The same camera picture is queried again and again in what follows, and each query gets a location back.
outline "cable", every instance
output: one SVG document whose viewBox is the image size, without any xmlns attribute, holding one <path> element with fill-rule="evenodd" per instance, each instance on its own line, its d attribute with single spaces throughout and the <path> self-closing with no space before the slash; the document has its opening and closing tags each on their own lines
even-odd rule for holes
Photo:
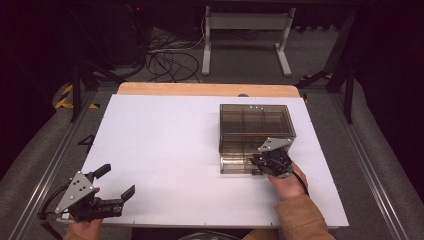
<svg viewBox="0 0 424 240">
<path fill-rule="evenodd" d="M 196 64 L 195 69 L 193 70 L 182 65 L 179 61 L 174 59 L 175 55 L 181 55 L 181 56 L 186 56 L 191 58 Z M 198 71 L 200 64 L 199 64 L 199 61 L 194 56 L 188 53 L 180 53 L 180 52 L 173 53 L 171 51 L 149 53 L 149 56 L 150 56 L 150 59 L 146 65 L 146 68 L 151 74 L 154 75 L 154 77 L 147 80 L 147 82 L 151 82 L 151 81 L 158 82 L 159 80 L 158 78 L 164 75 L 169 75 L 171 79 L 167 81 L 161 81 L 161 82 L 184 81 L 184 80 L 192 78 L 193 76 L 196 78 L 197 82 L 200 82 L 198 77 L 196 76 L 196 72 Z M 164 72 L 158 73 L 157 66 L 163 69 Z M 185 77 L 176 78 L 176 74 L 180 72 L 181 69 L 188 70 L 190 74 Z"/>
<path fill-rule="evenodd" d="M 308 188 L 306 187 L 305 182 L 302 180 L 302 178 L 299 177 L 299 175 L 297 175 L 297 173 L 295 173 L 294 171 L 292 173 L 297 178 L 297 180 L 299 180 L 300 184 L 302 184 L 303 190 L 305 190 L 306 195 L 309 196 L 309 191 L 308 191 Z"/>
<path fill-rule="evenodd" d="M 46 212 L 47 207 L 50 205 L 50 203 L 57 197 L 57 195 L 59 195 L 61 192 L 65 191 L 66 189 L 68 189 L 69 184 L 71 183 L 71 181 L 67 182 L 65 185 L 63 185 L 62 187 L 60 187 L 58 190 L 56 190 L 46 201 L 46 203 L 44 203 L 43 208 L 41 209 L 41 212 L 39 212 L 38 215 L 38 219 L 40 220 L 40 225 L 46 230 L 48 231 L 54 238 L 61 240 L 63 239 L 62 235 L 60 233 L 58 233 L 53 226 L 51 226 L 50 222 L 47 220 L 47 215 L 49 214 L 55 214 L 55 212 Z"/>
<path fill-rule="evenodd" d="M 150 52 L 154 53 L 154 52 L 161 52 L 161 51 L 185 51 L 185 50 L 193 49 L 197 45 L 201 45 L 200 43 L 203 41 L 203 39 L 205 39 L 205 33 L 204 33 L 204 30 L 203 30 L 203 23 L 205 21 L 205 17 L 206 16 L 204 15 L 203 18 L 202 18 L 202 22 L 200 23 L 200 28 L 201 28 L 201 31 L 202 31 L 202 37 L 200 38 L 199 41 L 197 41 L 196 43 L 194 43 L 193 46 L 190 46 L 190 47 L 183 46 L 183 47 L 180 47 L 180 48 L 167 48 L 166 49 L 166 48 L 163 48 L 163 47 L 169 46 L 169 45 L 173 45 L 175 43 L 175 41 L 177 41 L 177 40 L 174 40 L 174 41 L 171 41 L 171 42 L 167 42 L 166 41 L 165 44 L 163 44 L 162 46 L 158 47 L 158 49 L 152 49 L 152 50 L 150 50 Z"/>
</svg>

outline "translucent storage box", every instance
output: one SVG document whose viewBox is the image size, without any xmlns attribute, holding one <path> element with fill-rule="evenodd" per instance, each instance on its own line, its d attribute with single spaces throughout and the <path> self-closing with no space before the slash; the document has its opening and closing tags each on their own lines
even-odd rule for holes
<svg viewBox="0 0 424 240">
<path fill-rule="evenodd" d="M 261 174 L 250 158 L 268 138 L 296 138 L 286 105 L 221 104 L 221 173 Z"/>
</svg>

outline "human hand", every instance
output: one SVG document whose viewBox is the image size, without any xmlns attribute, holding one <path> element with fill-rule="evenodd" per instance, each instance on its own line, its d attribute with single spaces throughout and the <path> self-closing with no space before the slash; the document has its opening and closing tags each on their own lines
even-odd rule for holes
<svg viewBox="0 0 424 240">
<path fill-rule="evenodd" d="M 305 183 L 307 187 L 308 182 L 306 180 L 306 175 L 302 172 L 299 166 L 297 166 L 294 162 L 292 162 L 292 166 L 293 166 L 293 171 L 297 173 L 297 175 L 299 175 L 299 177 L 303 180 L 303 182 Z M 289 198 L 306 194 L 302 184 L 293 174 L 290 174 L 289 176 L 285 178 L 277 178 L 272 175 L 268 175 L 268 179 L 274 185 L 278 195 L 280 195 L 283 201 Z"/>
<path fill-rule="evenodd" d="M 95 188 L 96 193 L 100 191 L 100 188 Z M 100 227 L 102 226 L 103 219 L 94 219 L 91 222 L 78 222 L 69 224 L 68 231 L 73 235 L 87 240 L 98 240 L 100 239 Z"/>
</svg>

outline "jacket sleeve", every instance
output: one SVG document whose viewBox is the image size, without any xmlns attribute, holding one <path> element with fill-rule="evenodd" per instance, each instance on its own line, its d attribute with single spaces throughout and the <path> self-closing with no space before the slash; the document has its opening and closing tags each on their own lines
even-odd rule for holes
<svg viewBox="0 0 424 240">
<path fill-rule="evenodd" d="M 334 240 L 320 210 L 307 195 L 283 201 L 275 211 L 286 240 Z"/>
</svg>

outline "black cable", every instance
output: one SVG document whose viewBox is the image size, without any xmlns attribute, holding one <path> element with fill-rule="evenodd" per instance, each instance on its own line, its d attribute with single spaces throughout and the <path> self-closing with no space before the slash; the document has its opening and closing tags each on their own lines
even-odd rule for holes
<svg viewBox="0 0 424 240">
<path fill-rule="evenodd" d="M 193 76 L 196 78 L 197 82 L 200 82 L 198 77 L 196 76 L 196 72 L 198 71 L 200 64 L 199 64 L 199 61 L 197 61 L 197 59 L 194 56 L 187 54 L 187 53 L 175 53 L 175 52 L 171 52 L 171 51 L 164 51 L 164 52 L 161 52 L 161 53 L 163 53 L 163 54 L 160 54 L 158 52 L 157 53 L 150 53 L 150 59 L 149 59 L 148 64 L 147 64 L 147 70 L 151 74 L 153 74 L 155 77 L 147 80 L 147 82 L 151 82 L 151 81 L 158 82 L 158 77 L 162 77 L 164 75 L 169 75 L 171 77 L 171 80 L 161 81 L 161 82 L 178 82 L 178 81 L 190 79 Z M 188 56 L 191 59 L 193 59 L 196 63 L 195 70 L 190 69 L 190 68 L 182 65 L 179 61 L 174 59 L 174 55 L 184 55 L 184 56 Z M 156 64 L 159 67 L 161 67 L 163 70 L 165 70 L 165 72 L 158 73 L 157 69 L 156 69 Z M 182 68 L 190 71 L 190 74 L 188 76 L 181 77 L 179 79 L 175 78 L 175 75 Z"/>
<path fill-rule="evenodd" d="M 57 239 L 57 240 L 62 240 L 63 239 L 63 237 L 62 237 L 62 235 L 59 233 L 59 232 L 57 232 L 56 231 L 56 229 L 54 229 L 53 227 L 52 227 L 52 225 L 50 225 L 50 223 L 49 222 L 43 222 L 43 223 L 40 223 L 40 225 L 47 231 L 47 232 L 49 232 L 55 239 Z"/>
<path fill-rule="evenodd" d="M 297 178 L 297 180 L 299 180 L 300 184 L 302 184 L 303 190 L 305 190 L 306 195 L 309 196 L 308 188 L 306 187 L 305 182 L 302 180 L 302 178 L 299 177 L 299 175 L 297 175 L 297 173 L 295 173 L 294 171 L 292 173 Z"/>
<path fill-rule="evenodd" d="M 148 44 L 148 46 L 150 47 L 150 50 L 158 50 L 158 49 L 162 49 L 165 46 L 172 44 L 180 39 L 183 39 L 182 37 L 177 37 L 171 34 L 161 34 L 158 35 L 154 38 L 152 38 Z"/>
<path fill-rule="evenodd" d="M 56 214 L 55 212 L 46 212 L 47 207 L 50 205 L 50 203 L 57 197 L 57 195 L 59 195 L 61 192 L 65 191 L 66 189 L 68 189 L 69 184 L 71 183 L 71 181 L 67 182 L 65 185 L 61 186 L 58 190 L 56 190 L 48 199 L 47 201 L 44 203 L 43 208 L 41 209 L 41 212 L 39 212 L 38 215 L 38 219 L 40 220 L 40 225 L 46 230 L 48 231 L 54 238 L 58 239 L 58 240 L 62 240 L 63 237 L 60 233 L 58 233 L 53 226 L 50 225 L 49 221 L 47 220 L 47 215 L 48 214 Z"/>
</svg>

